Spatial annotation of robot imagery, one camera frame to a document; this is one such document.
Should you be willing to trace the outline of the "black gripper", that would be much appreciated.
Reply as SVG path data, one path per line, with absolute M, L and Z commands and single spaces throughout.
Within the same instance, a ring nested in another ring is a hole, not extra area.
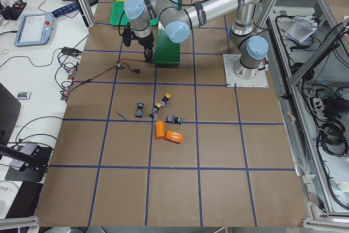
M 133 40 L 137 40 L 138 43 L 144 47 L 144 57 L 146 62 L 152 61 L 152 52 L 154 47 L 154 35 L 150 34 L 144 38 L 140 38 L 133 34 Z

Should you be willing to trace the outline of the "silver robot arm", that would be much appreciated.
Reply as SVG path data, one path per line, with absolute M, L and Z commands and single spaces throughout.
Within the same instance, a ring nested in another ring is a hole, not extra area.
M 183 4 L 179 0 L 125 0 L 123 7 L 134 39 L 144 48 L 147 63 L 154 62 L 154 34 L 150 24 L 158 19 L 173 43 L 186 41 L 190 32 L 233 11 L 241 11 L 265 0 L 201 0 Z

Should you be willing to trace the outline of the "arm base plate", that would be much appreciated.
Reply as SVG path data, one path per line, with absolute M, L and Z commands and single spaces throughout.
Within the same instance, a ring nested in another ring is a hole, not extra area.
M 240 54 L 223 54 L 227 87 L 268 88 L 263 62 L 258 68 L 248 69 L 241 65 Z

